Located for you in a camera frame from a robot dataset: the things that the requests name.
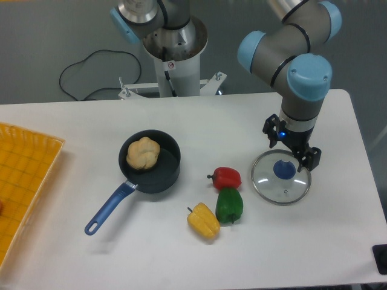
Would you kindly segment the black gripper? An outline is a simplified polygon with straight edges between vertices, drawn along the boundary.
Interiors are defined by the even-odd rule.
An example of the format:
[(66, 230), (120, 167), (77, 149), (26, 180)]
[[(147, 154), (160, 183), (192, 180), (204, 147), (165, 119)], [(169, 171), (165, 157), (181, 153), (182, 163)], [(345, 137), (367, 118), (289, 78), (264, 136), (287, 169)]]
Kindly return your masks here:
[(276, 114), (265, 120), (262, 132), (266, 134), (269, 140), (269, 148), (273, 148), (278, 141), (281, 141), (294, 153), (294, 157), (298, 160), (298, 172), (303, 169), (309, 172), (312, 171), (319, 165), (321, 157), (321, 150), (317, 147), (310, 147), (308, 144), (312, 129), (297, 132), (287, 129), (286, 125), (285, 120), (279, 122), (279, 117)]

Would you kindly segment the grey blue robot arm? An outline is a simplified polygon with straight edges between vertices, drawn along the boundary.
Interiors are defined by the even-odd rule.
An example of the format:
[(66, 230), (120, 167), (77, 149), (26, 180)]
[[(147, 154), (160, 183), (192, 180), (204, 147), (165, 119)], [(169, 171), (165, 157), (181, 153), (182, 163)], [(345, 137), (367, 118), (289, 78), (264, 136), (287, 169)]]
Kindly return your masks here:
[[(272, 35), (249, 33), (237, 59), (282, 97), (280, 113), (264, 123), (270, 145), (282, 142), (300, 169), (313, 170), (321, 151), (309, 139), (332, 78), (330, 63), (313, 50), (338, 33), (342, 16), (328, 1), (270, 1), (270, 6), (282, 28)], [(153, 58), (162, 97), (200, 93), (200, 56), (208, 34), (188, 1), (120, 1), (110, 15), (123, 37), (141, 43)]]

